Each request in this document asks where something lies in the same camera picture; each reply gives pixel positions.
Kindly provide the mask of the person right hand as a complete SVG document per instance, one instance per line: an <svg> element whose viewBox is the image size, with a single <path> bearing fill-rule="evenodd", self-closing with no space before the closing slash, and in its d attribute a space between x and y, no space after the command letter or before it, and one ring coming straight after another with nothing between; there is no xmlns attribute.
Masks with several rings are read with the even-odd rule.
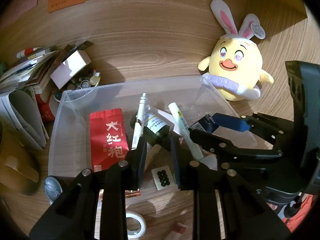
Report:
<svg viewBox="0 0 320 240"><path fill-rule="evenodd" d="M291 219L295 215L302 211L304 207L307 208L307 212L312 206L313 195L307 193L300 193L289 204L275 205L267 203L267 205L278 215L280 219Z"/></svg>

